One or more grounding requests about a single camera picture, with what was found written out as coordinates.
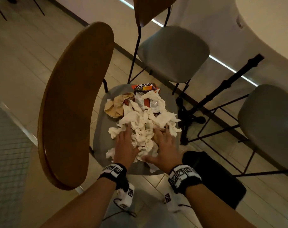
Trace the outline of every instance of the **baseboard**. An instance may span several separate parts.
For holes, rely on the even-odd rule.
[[[62,11],[64,11],[67,15],[69,15],[70,17],[72,17],[73,19],[75,19],[76,21],[78,21],[81,25],[83,26],[88,26],[89,23],[87,23],[86,21],[84,21],[83,19],[81,19],[79,16],[77,16],[76,14],[74,14],[72,11],[68,10],[66,7],[64,7],[62,4],[60,4],[59,2],[57,2],[56,0],[48,0],[49,2],[51,2],[52,4],[54,4],[56,7],[58,7],[59,9],[61,9]],[[117,43],[115,44],[115,49],[118,50],[120,53],[124,54],[126,57],[128,57],[130,60],[133,59],[133,55],[131,53],[129,53],[127,50],[125,50],[123,47],[119,46]],[[138,58],[136,58],[135,63],[140,66],[141,68],[145,68],[146,65],[139,60]],[[171,84],[168,80],[165,80],[161,77],[159,77],[156,73],[152,73],[152,76],[154,76],[156,79],[158,79],[162,84],[164,84],[165,86],[167,86],[168,88],[170,88],[171,90],[174,89],[174,85]],[[176,90],[176,93],[178,95],[180,95],[184,100],[186,100],[187,102],[189,102],[192,105],[197,105],[198,102],[193,99],[192,97],[190,97],[189,95],[187,95],[186,93],[182,93],[182,91],[180,89]],[[222,128],[226,129],[229,128],[230,125],[227,124],[225,121],[223,121],[221,118],[217,117],[216,115],[213,115],[208,109],[206,109],[205,107],[202,107],[199,109],[203,114],[207,115],[208,117],[210,117],[214,122],[216,122],[219,126],[221,126]],[[228,131],[232,136],[234,136],[236,139],[238,139],[239,141],[243,141],[246,140],[247,138],[239,133],[237,130],[229,130]],[[247,141],[244,142],[244,144],[246,146],[248,146],[250,149],[254,150],[256,148],[256,146],[251,142],[251,141]],[[273,160],[269,155],[267,155],[265,152],[263,152],[262,150],[257,150],[256,151],[261,157],[263,157],[266,161],[268,161],[270,164],[272,164],[275,168],[279,169],[279,170],[285,170],[286,168],[284,168],[283,166],[281,166],[278,162],[276,162],[275,160]]]

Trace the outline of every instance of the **wooden chair backrest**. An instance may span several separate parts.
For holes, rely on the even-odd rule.
[[[91,24],[68,45],[48,81],[39,112],[38,150],[43,171],[57,188],[75,189],[86,178],[91,114],[114,45],[109,25]]]
[[[154,17],[168,9],[176,0],[133,0],[138,27],[146,26]]]

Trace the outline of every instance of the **led light strip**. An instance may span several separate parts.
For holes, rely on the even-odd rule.
[[[128,7],[130,7],[131,9],[134,10],[134,6],[131,5],[130,3],[128,3],[125,0],[119,0],[120,2],[124,3],[125,5],[127,5]],[[162,25],[160,22],[156,21],[155,19],[151,20],[153,23],[157,24],[160,27],[163,27],[164,25]],[[220,65],[223,65],[224,67],[226,67],[227,69],[229,69],[230,71],[232,71],[233,73],[237,73],[236,70],[232,69],[231,67],[227,66],[226,64],[224,64],[223,62],[219,61],[217,58],[213,57],[212,55],[209,55],[209,57],[211,59],[213,59],[214,61],[218,62]],[[254,86],[258,86],[258,84],[254,83],[253,81],[251,81],[250,79],[246,78],[245,76],[241,76],[244,80],[248,81],[249,83],[251,83]]]

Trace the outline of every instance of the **white wall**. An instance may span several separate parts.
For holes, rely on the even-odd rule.
[[[103,21],[109,24],[115,35],[115,42],[131,54],[134,53],[138,37],[134,11],[119,0],[57,0],[70,11],[88,23]],[[256,47],[255,36],[245,28],[240,29],[236,24],[238,11],[234,0],[178,0],[172,9],[169,25],[179,25],[202,37],[210,46],[211,55],[238,70],[246,61],[259,51]],[[155,19],[164,23],[166,11]],[[142,28],[141,41],[158,31],[160,27],[153,22]],[[208,59],[195,74],[186,91],[199,101],[214,90],[225,78],[233,73],[219,63]],[[246,76],[258,84],[271,83],[288,91],[288,73],[275,67],[268,61],[263,61],[258,68]],[[240,79],[233,86],[206,105],[212,108],[232,99],[250,93],[254,86]],[[234,116],[242,102],[235,103],[227,109]],[[222,119],[235,124],[234,121],[219,115]]]

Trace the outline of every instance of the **pile of tissues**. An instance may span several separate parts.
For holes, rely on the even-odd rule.
[[[132,128],[132,145],[133,148],[138,146],[139,153],[134,162],[142,161],[142,156],[152,155],[156,157],[158,155],[158,145],[152,140],[154,136],[154,127],[164,128],[166,125],[169,128],[169,132],[172,136],[176,137],[177,132],[181,132],[181,129],[176,128],[176,122],[181,121],[176,118],[176,114],[168,112],[165,109],[165,101],[160,97],[158,89],[156,92],[149,91],[142,95],[142,99],[151,99],[158,102],[160,108],[160,114],[155,117],[151,108],[143,106],[142,108],[135,102],[129,100],[129,104],[123,104],[124,117],[119,120],[116,127],[111,127],[108,132],[112,139],[121,132],[126,130],[126,124],[130,123]],[[106,158],[114,158],[115,149],[112,148],[106,153]],[[157,169],[150,165],[150,172],[155,172]]]

